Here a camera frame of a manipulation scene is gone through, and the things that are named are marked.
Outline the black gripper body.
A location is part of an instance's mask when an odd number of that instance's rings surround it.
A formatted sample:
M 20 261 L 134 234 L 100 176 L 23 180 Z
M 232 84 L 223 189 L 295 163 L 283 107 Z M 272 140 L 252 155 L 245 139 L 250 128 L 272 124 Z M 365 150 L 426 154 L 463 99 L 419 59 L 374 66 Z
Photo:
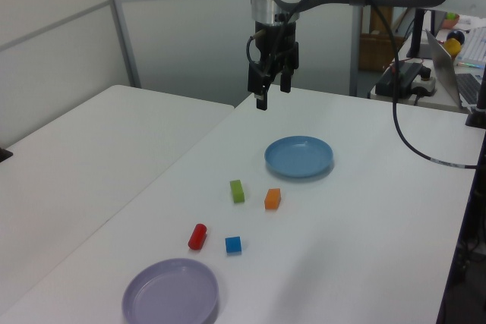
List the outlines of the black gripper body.
M 260 52 L 257 68 L 263 74 L 294 74 L 298 68 L 296 24 L 268 25 L 255 23 L 254 42 Z

